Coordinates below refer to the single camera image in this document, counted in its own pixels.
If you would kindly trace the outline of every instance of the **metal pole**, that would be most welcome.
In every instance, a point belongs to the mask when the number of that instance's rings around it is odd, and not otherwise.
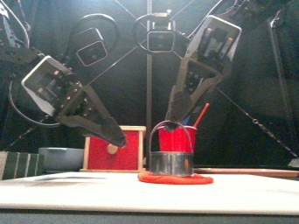
[[[147,14],[153,14],[153,0],[147,0]],[[146,168],[150,165],[150,136],[153,130],[153,55],[147,54],[146,66],[147,66],[147,79],[146,79]]]

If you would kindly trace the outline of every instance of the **wooden box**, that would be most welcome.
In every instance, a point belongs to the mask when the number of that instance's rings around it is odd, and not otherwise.
[[[86,139],[82,172],[141,172],[145,155],[145,126],[121,126],[127,146],[118,148],[106,140],[91,136]]]

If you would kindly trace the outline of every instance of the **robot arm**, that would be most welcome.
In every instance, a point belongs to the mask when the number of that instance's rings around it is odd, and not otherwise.
[[[40,110],[58,123],[79,130],[83,136],[96,136],[118,147],[127,137],[91,86],[82,86],[76,74],[51,56],[16,44],[2,7],[4,35],[0,41],[0,62],[8,63],[16,79]]]
[[[166,120],[182,123],[197,101],[231,72],[241,33],[291,1],[238,0],[229,11],[209,15],[193,35],[173,86]]]

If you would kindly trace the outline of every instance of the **pot handle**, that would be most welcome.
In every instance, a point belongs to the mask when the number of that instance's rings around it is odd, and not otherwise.
[[[154,133],[155,133],[157,130],[158,130],[165,124],[167,124],[167,123],[175,123],[175,124],[178,124],[178,125],[183,128],[183,131],[185,131],[185,133],[186,133],[186,135],[187,135],[187,137],[189,137],[190,144],[191,144],[191,148],[193,148],[193,139],[191,139],[191,135],[190,135],[189,130],[187,130],[186,127],[183,126],[183,124],[179,123],[179,122],[173,122],[173,121],[166,120],[166,121],[163,121],[163,122],[159,122],[159,123],[155,125],[154,129],[153,129],[151,136],[150,136],[150,145],[149,145],[149,146],[150,146],[150,153],[153,152],[153,137],[154,137]]]

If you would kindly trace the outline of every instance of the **cable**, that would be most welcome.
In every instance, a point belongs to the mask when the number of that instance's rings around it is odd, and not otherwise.
[[[117,47],[118,42],[119,42],[119,35],[121,35],[121,34],[119,34],[118,23],[117,23],[115,19],[114,19],[111,16],[106,15],[106,14],[90,14],[90,15],[84,16],[84,17],[76,22],[76,24],[72,26],[71,33],[70,33],[70,44],[68,44],[67,50],[66,50],[66,52],[64,52],[64,54],[63,54],[63,60],[67,59],[67,57],[68,57],[68,55],[70,55],[70,53],[71,53],[71,41],[72,41],[72,36],[76,34],[76,31],[78,31],[79,27],[80,27],[84,23],[87,23],[87,22],[90,22],[90,21],[92,21],[92,20],[95,20],[95,19],[103,19],[103,20],[107,20],[107,21],[113,24],[114,29],[115,29],[115,33],[117,33],[117,38],[115,38],[115,41],[114,41],[111,47],[107,49],[107,51],[109,51],[109,52],[113,51],[113,49]]]
[[[14,101],[14,80],[11,80],[10,82],[10,88],[8,88],[8,100],[10,103],[14,107],[15,112],[24,118],[26,121],[28,121],[30,123],[34,123],[39,126],[43,126],[44,128],[56,128],[59,127],[62,124],[58,123],[43,123],[43,122],[36,122],[32,118],[30,118],[20,110],[19,108],[15,106],[15,101]]]
[[[15,18],[18,24],[22,26],[23,35],[24,35],[24,46],[27,48],[30,48],[30,45],[31,45],[31,43],[30,43],[30,37],[28,37],[27,30],[24,28],[24,25],[23,25],[22,21],[19,20],[18,16],[15,15],[15,13],[12,12],[11,8],[7,6],[4,0],[2,0],[2,3],[3,3],[4,7],[7,8],[7,10],[10,11],[10,13],[14,15],[14,18]]]

